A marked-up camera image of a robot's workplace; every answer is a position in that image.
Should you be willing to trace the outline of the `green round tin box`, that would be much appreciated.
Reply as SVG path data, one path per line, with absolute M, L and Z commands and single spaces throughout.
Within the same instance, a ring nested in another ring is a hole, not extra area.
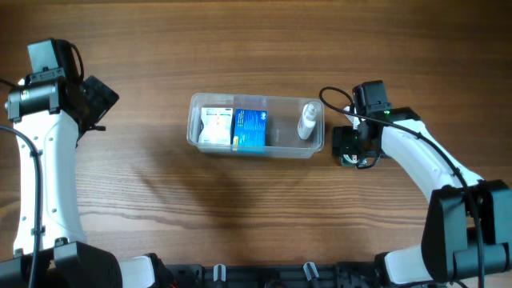
M 360 159 L 356 154 L 344 154 L 340 157 L 341 166 L 359 167 L 365 166 L 367 161 L 365 158 Z

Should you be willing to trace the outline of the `blue medicine box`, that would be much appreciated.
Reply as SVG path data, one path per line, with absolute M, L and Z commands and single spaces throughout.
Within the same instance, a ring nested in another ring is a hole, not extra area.
M 266 146 L 267 119 L 268 114 L 265 110 L 236 109 L 232 137 L 233 151 L 263 153 Z

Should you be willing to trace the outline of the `white medicine box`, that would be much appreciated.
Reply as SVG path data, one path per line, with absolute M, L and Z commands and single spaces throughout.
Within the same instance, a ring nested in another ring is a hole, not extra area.
M 232 120 L 232 108 L 203 107 L 201 109 L 201 131 L 198 142 L 230 145 Z

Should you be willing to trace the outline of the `white Panadol box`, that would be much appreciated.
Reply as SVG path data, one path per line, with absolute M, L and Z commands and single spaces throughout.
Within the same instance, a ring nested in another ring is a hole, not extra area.
M 344 108 L 344 111 L 346 112 L 345 113 L 345 116 L 347 117 L 347 119 L 351 122 L 352 124 L 352 127 L 354 129 L 357 129 L 358 128 L 358 124 L 359 124 L 359 119 L 357 117 L 354 116 L 354 112 L 352 110 L 352 107 L 351 106 L 346 106 Z

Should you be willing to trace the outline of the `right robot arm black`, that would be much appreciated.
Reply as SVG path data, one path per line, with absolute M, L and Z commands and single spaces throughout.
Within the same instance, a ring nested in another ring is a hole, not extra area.
M 511 189 L 487 181 L 451 156 L 409 107 L 394 108 L 382 81 L 364 82 L 341 110 L 350 121 L 333 131 L 333 155 L 370 169 L 392 158 L 428 201 L 420 244 L 376 256 L 374 287 L 461 284 L 511 269 Z

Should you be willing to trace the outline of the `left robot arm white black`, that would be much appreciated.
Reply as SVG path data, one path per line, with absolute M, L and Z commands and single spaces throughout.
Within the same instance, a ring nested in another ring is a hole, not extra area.
M 77 47 L 49 38 L 28 47 L 32 71 L 13 84 L 6 130 L 20 156 L 21 209 L 13 257 L 1 264 L 4 287 L 168 287 L 155 254 L 125 260 L 87 243 L 75 177 L 78 140 L 99 130 L 118 95 L 85 76 Z

